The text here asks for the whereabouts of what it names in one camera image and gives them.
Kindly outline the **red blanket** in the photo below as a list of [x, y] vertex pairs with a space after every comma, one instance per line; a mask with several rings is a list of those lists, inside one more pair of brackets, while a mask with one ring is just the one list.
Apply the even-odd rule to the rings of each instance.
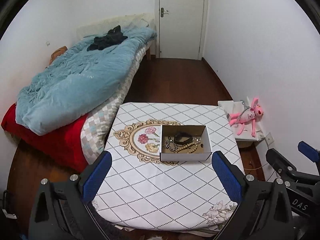
[[82, 172], [88, 165], [81, 146], [81, 130], [87, 114], [74, 122], [45, 135], [36, 135], [31, 130], [16, 123], [16, 105], [13, 104], [3, 117], [1, 127], [28, 145], [51, 157], [57, 164]]

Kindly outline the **checkered bed sheet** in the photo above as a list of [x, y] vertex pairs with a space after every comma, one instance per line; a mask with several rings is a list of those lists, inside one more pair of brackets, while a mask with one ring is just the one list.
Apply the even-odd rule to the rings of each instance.
[[92, 164], [105, 148], [105, 138], [110, 131], [119, 106], [123, 103], [132, 80], [145, 55], [150, 52], [151, 42], [136, 53], [125, 79], [105, 102], [89, 112], [80, 132], [81, 148], [86, 163]]

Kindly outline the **patterned white tablecloth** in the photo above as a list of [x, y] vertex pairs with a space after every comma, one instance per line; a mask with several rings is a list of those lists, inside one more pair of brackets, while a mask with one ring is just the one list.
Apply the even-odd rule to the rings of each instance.
[[242, 161], [224, 111], [217, 106], [129, 102], [120, 106], [105, 150], [112, 166], [92, 201], [119, 226], [146, 230], [222, 229], [236, 209], [210, 159], [162, 163], [161, 126], [204, 125], [210, 148], [239, 168]]

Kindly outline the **pink plush toy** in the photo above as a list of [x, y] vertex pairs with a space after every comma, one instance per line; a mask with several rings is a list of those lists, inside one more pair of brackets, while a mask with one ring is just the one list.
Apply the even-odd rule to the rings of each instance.
[[229, 125], [240, 125], [237, 135], [241, 135], [246, 124], [251, 123], [251, 136], [255, 138], [256, 122], [262, 118], [263, 108], [259, 105], [259, 98], [254, 98], [250, 106], [244, 106], [244, 110], [239, 113], [229, 114]]

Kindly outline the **white cardboard box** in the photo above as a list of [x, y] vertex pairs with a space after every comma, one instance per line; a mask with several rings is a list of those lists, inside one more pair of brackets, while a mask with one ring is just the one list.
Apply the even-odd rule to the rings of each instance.
[[161, 162], [206, 161], [211, 155], [212, 148], [206, 126], [161, 126]]

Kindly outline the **white bag under toy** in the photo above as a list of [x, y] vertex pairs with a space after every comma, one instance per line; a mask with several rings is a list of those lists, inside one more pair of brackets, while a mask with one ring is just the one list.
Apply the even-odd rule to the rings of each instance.
[[218, 106], [225, 111], [228, 123], [237, 141], [259, 142], [265, 138], [260, 125], [264, 110], [259, 105], [259, 98], [218, 101]]

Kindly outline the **light blue duvet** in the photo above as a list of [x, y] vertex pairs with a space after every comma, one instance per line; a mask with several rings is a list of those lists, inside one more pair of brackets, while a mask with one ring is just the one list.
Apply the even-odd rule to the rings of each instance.
[[66, 126], [109, 99], [127, 77], [138, 51], [156, 38], [149, 27], [124, 30], [121, 44], [88, 50], [93, 36], [57, 57], [18, 94], [15, 121], [37, 135]]

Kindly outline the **black clothing on bed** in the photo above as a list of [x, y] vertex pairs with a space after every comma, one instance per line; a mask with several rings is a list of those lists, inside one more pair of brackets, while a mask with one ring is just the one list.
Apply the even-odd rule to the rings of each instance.
[[87, 48], [87, 51], [104, 50], [105, 48], [119, 45], [128, 37], [121, 32], [121, 26], [118, 25], [110, 29], [105, 36], [95, 37], [93, 43]]

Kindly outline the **white door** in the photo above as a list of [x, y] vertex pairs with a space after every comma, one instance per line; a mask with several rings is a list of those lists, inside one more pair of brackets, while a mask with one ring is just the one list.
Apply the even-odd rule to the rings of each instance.
[[156, 0], [156, 56], [200, 60], [207, 11], [208, 0]]

